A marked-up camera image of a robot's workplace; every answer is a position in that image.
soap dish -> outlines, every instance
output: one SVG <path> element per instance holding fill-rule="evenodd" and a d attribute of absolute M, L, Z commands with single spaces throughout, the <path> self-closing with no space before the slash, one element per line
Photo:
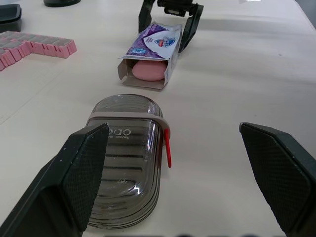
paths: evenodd
<path fill-rule="evenodd" d="M 22 9 L 19 4 L 0 6 L 0 33 L 5 31 L 21 31 Z"/>

open cardboard box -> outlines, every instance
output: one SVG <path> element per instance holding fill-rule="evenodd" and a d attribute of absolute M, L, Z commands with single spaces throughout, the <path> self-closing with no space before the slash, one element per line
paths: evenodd
<path fill-rule="evenodd" d="M 133 46 L 128 50 L 118 66 L 118 76 L 124 85 L 153 89 L 163 89 L 169 82 L 176 65 L 181 43 L 182 26 L 165 26 L 151 24 L 144 30 Z M 167 61 L 164 79 L 160 81 L 145 81 L 136 78 L 132 69 L 139 60 Z"/>

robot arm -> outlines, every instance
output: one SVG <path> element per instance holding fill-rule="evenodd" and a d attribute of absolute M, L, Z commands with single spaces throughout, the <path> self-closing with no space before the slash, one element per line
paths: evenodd
<path fill-rule="evenodd" d="M 155 0 L 144 0 L 139 14 L 138 31 L 142 32 L 151 23 L 151 11 Z M 194 4 L 193 0 L 158 0 L 158 6 L 164 7 L 164 13 L 184 17 L 189 13 L 186 26 L 183 31 L 179 53 L 181 53 L 189 44 L 198 29 L 198 23 L 201 18 L 204 6 Z"/>

transparent lid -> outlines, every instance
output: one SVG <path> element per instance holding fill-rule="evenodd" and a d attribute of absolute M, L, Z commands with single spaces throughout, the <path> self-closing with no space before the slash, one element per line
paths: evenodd
<path fill-rule="evenodd" d="M 108 97 L 93 112 L 139 112 L 162 117 L 154 101 L 131 94 Z M 110 135 L 89 224 L 125 228 L 144 220 L 157 203 L 163 131 L 150 119 L 93 118 L 87 126 L 104 122 Z"/>

table surface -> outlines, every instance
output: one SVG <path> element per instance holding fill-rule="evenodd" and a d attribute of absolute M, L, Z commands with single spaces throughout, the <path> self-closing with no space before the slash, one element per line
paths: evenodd
<path fill-rule="evenodd" d="M 95 104 L 120 93 L 155 100 L 172 130 L 154 212 L 124 230 L 84 237 L 284 236 L 250 167 L 240 122 L 292 134 L 316 156 L 316 33 L 293 0 L 199 0 L 198 32 L 162 91 L 121 85 L 117 66 L 137 36 L 141 0 L 48 8 L 21 0 L 22 32 L 74 39 L 69 59 L 30 55 L 0 73 L 0 223 Z M 154 20 L 184 23 L 153 9 Z"/>

